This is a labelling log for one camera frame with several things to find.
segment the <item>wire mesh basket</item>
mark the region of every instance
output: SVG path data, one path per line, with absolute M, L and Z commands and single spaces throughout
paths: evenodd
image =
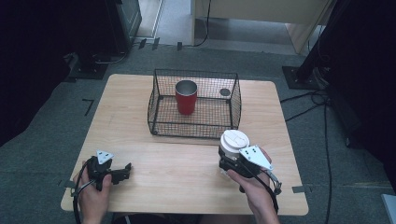
M 180 80 L 198 86 L 195 110 L 177 110 L 175 86 Z M 156 69 L 148 103 L 148 127 L 152 134 L 220 139 L 225 130 L 238 129 L 241 91 L 236 73 Z

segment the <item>paper cup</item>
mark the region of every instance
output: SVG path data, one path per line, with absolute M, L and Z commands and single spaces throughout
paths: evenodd
M 181 80 L 176 84 L 177 110 L 182 115 L 194 112 L 197 101 L 197 84 L 191 80 Z

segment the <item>gray carpet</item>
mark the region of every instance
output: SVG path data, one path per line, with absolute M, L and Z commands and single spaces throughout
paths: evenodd
M 299 66 L 302 56 L 216 49 L 159 46 L 133 48 L 120 63 L 111 64 L 103 80 L 79 79 L 61 83 L 36 114 L 29 128 L 4 144 L 0 151 L 0 223 L 74 223 L 61 209 L 64 189 L 58 187 L 73 170 L 89 130 L 106 80 L 111 74 L 152 75 L 155 68 L 236 72 L 241 79 L 275 82 L 279 98 L 306 91 L 289 90 L 282 65 Z M 85 116 L 89 102 L 92 109 Z M 282 105 L 285 118 L 313 103 L 309 97 Z M 381 194 L 392 194 L 382 164 L 364 149 L 345 146 L 343 130 L 327 108 L 332 200 L 329 223 L 389 223 Z M 288 123 L 309 213 L 280 217 L 283 223 L 324 223 L 328 207 L 329 173 L 325 148 L 324 107 Z

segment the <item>hand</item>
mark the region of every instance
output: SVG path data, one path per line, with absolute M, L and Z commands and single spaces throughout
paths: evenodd
M 77 183 L 78 175 L 73 181 Z M 79 187 L 90 182 L 87 168 L 84 169 Z M 102 191 L 97 190 L 93 185 L 87 186 L 78 196 L 78 204 L 83 215 L 84 224 L 99 224 L 104 218 L 108 208 L 108 195 L 111 189 L 111 175 L 106 175 L 103 179 Z
M 265 157 L 271 163 L 271 158 L 262 149 Z M 279 223 L 272 199 L 265 187 L 255 178 L 245 178 L 234 170 L 227 171 L 228 176 L 238 183 L 247 195 L 248 205 L 253 212 L 257 223 Z M 267 186 L 270 186 L 270 178 L 267 174 L 261 173 L 258 175 Z

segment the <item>floor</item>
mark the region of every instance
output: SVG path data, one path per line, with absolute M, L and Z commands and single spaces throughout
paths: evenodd
M 191 1 L 188 0 L 139 0 L 142 23 L 137 39 L 176 46 L 191 45 Z M 205 18 L 197 19 L 195 44 L 201 43 L 206 35 Z M 318 39 L 321 27 L 311 36 L 301 55 L 307 55 Z M 232 49 L 295 55 L 284 23 L 266 21 L 241 21 L 210 19 L 208 39 L 200 48 Z

